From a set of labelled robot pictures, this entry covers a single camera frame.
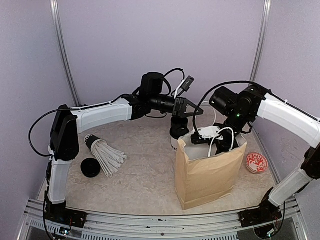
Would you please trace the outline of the brown paper bag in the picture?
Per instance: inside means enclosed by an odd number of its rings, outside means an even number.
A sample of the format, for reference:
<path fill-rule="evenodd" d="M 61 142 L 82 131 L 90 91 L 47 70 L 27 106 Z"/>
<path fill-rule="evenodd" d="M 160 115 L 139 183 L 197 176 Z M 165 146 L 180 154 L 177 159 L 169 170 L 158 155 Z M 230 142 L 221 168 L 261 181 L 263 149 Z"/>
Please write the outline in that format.
<path fill-rule="evenodd" d="M 231 194 L 243 163 L 247 141 L 242 134 L 235 137 L 234 149 L 216 154 L 215 144 L 194 145 L 191 135 L 177 142 L 175 190 L 183 210 L 198 207 Z"/>

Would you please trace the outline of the black cup holding straws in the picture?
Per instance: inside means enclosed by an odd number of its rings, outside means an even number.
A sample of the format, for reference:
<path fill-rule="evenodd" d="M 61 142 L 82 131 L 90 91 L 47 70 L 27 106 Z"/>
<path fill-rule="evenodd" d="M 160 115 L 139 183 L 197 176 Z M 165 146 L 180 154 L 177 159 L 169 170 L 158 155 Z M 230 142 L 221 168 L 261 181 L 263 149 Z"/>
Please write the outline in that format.
<path fill-rule="evenodd" d="M 92 149 L 96 143 L 99 143 L 101 141 L 103 141 L 101 138 L 99 138 L 93 134 L 88 134 L 84 138 L 84 143 L 90 151 L 92 151 Z"/>

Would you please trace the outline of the bundle of white straws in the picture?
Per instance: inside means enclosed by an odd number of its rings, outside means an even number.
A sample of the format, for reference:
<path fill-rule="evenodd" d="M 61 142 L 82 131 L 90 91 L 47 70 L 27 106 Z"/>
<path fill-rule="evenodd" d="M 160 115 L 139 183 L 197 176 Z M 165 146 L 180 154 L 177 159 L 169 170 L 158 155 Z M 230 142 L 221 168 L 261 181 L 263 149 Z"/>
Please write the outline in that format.
<path fill-rule="evenodd" d="M 127 156 L 123 151 L 117 150 L 107 144 L 105 140 L 98 139 L 90 147 L 91 153 L 98 160 L 104 174 L 111 178 L 124 164 Z"/>

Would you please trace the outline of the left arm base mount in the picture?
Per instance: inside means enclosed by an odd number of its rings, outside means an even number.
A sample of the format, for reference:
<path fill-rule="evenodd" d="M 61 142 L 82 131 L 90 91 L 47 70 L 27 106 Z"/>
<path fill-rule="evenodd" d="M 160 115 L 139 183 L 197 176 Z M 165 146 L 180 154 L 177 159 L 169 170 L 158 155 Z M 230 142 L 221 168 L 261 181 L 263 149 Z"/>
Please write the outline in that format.
<path fill-rule="evenodd" d="M 84 211 L 72 210 L 69 208 L 47 210 L 45 219 L 54 223 L 63 224 L 69 227 L 84 228 L 87 219 L 87 213 Z"/>

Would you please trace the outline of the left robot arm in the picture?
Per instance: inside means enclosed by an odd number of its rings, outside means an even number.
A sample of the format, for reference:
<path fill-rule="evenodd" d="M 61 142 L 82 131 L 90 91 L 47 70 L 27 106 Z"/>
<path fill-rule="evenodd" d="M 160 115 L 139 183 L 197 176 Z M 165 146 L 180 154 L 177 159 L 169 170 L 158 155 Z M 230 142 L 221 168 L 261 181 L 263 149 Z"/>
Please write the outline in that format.
<path fill-rule="evenodd" d="M 95 127 L 120 121 L 141 119 L 151 111 L 171 114 L 172 127 L 187 123 L 189 117 L 203 114 L 203 110 L 176 90 L 174 95 L 163 94 L 163 85 L 171 90 L 166 75 L 148 72 L 140 86 L 131 94 L 123 94 L 105 103 L 69 108 L 61 105 L 55 111 L 50 131 L 49 164 L 46 172 L 47 191 L 44 211 L 63 223 L 70 218 L 66 207 L 66 187 L 72 161 L 80 151 L 78 135 Z"/>

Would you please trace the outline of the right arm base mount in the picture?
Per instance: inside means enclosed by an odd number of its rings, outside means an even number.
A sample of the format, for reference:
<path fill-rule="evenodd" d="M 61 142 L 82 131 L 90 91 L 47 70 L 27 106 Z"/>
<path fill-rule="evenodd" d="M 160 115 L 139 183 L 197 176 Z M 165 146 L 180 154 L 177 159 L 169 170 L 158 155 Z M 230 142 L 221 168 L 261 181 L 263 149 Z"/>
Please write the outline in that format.
<path fill-rule="evenodd" d="M 258 207 L 240 211 L 238 216 L 242 228 L 272 222 L 283 217 L 279 208 L 271 209 L 270 207 Z"/>

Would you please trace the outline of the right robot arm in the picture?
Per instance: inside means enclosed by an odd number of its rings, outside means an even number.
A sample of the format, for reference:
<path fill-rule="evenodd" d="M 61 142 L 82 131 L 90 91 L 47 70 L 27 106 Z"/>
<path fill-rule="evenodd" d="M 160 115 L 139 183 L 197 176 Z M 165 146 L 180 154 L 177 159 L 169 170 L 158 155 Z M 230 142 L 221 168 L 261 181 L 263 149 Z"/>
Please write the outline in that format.
<path fill-rule="evenodd" d="M 214 91 L 209 103 L 227 117 L 223 127 L 231 128 L 234 134 L 240 133 L 247 123 L 259 117 L 283 127 L 309 145 L 304 161 L 265 194 L 255 212 L 260 222 L 268 221 L 288 198 L 320 178 L 320 121 L 314 116 L 257 84 L 248 86 L 240 93 L 221 86 Z"/>

